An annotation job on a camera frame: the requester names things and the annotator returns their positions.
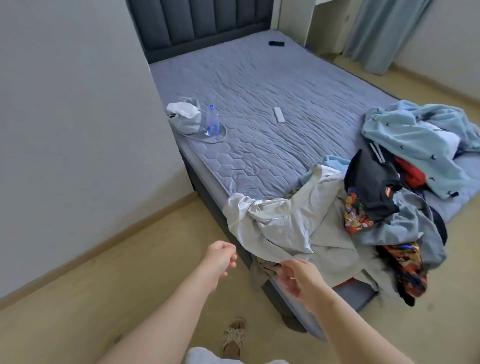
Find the upholstered headboard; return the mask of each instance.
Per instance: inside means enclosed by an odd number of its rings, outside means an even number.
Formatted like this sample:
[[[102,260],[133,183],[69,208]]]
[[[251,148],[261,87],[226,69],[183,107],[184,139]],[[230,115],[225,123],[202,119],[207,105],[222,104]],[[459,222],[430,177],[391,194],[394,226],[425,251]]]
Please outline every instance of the upholstered headboard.
[[[270,28],[273,0],[127,0],[148,63]]]

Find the light blue curtain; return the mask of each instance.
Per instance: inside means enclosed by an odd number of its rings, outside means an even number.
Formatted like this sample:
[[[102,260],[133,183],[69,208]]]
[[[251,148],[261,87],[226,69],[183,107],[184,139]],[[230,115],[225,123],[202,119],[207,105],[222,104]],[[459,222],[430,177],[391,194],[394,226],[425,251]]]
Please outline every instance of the light blue curtain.
[[[367,72],[385,74],[432,1],[364,0],[343,55]]]

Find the remote control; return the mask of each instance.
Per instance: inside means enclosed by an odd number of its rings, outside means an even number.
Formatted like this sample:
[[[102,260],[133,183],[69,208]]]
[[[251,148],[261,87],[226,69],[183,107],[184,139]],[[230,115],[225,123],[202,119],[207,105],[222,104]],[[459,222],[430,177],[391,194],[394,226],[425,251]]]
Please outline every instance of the remote control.
[[[273,112],[275,113],[276,122],[278,123],[285,122],[285,119],[282,114],[282,110],[280,110],[279,107],[273,108]]]

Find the mattress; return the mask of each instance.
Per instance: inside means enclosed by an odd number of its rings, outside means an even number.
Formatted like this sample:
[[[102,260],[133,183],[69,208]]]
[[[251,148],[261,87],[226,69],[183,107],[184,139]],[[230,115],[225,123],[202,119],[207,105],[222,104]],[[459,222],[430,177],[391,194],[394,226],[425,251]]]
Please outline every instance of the mattress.
[[[285,47],[270,47],[270,40],[284,41]],[[222,142],[206,144],[174,134],[219,207],[235,192],[251,198],[284,196],[322,156],[351,158],[367,147],[360,135],[365,111],[396,101],[273,30],[161,61],[150,70],[164,106],[181,97],[199,99],[204,110],[215,104],[228,132]],[[277,106],[285,123],[276,121]],[[468,190],[447,202],[427,194],[446,221],[480,189],[480,169],[474,168],[480,157],[456,162],[473,178]],[[303,306],[272,283],[305,328],[323,337]],[[373,294],[363,286],[342,288],[342,296],[358,308]]]

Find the beige sandal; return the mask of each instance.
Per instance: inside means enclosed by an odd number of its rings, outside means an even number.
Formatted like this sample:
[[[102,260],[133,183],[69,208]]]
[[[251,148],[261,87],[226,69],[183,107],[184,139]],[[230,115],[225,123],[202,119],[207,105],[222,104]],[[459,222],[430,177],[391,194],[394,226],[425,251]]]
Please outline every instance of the beige sandal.
[[[247,329],[247,322],[243,317],[236,317],[223,333],[222,356],[226,359],[238,360],[240,349],[243,346],[243,337]]]

